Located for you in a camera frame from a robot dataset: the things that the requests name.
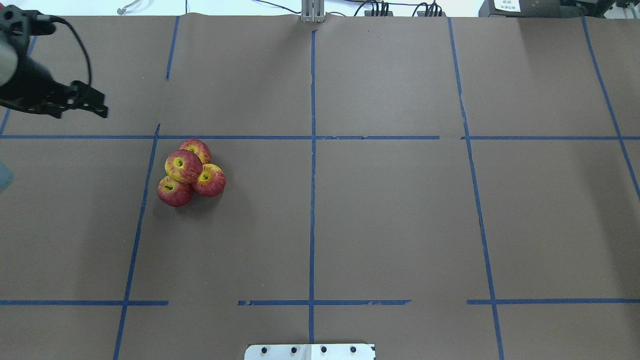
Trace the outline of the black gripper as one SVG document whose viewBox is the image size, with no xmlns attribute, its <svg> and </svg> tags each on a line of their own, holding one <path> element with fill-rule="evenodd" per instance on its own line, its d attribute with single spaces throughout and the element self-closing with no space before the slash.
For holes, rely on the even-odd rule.
<svg viewBox="0 0 640 360">
<path fill-rule="evenodd" d="M 59 83 L 48 69 L 28 57 L 18 59 L 14 75 L 1 85 L 0 98 L 7 109 L 57 119 L 69 109 L 88 111 L 103 119 L 109 115 L 105 94 L 80 80 L 73 80 L 70 86 Z"/>
</svg>

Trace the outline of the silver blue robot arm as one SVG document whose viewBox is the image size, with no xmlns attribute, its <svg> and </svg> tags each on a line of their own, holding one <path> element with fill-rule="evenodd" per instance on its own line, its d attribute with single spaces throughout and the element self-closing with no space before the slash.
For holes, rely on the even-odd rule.
<svg viewBox="0 0 640 360">
<path fill-rule="evenodd" d="M 0 104 L 6 109 L 56 119 L 61 119 L 64 112 L 82 110 L 108 118 L 105 94 L 82 80 L 58 82 L 43 64 L 30 57 L 27 48 L 11 43 L 4 35 L 0 75 Z"/>
</svg>

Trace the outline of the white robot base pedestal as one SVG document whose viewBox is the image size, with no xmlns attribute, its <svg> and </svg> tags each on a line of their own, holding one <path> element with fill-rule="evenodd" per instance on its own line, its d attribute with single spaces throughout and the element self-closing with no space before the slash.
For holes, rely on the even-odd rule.
<svg viewBox="0 0 640 360">
<path fill-rule="evenodd" d="M 247 347 L 245 360 L 375 360 L 374 344 L 253 344 Z"/>
</svg>

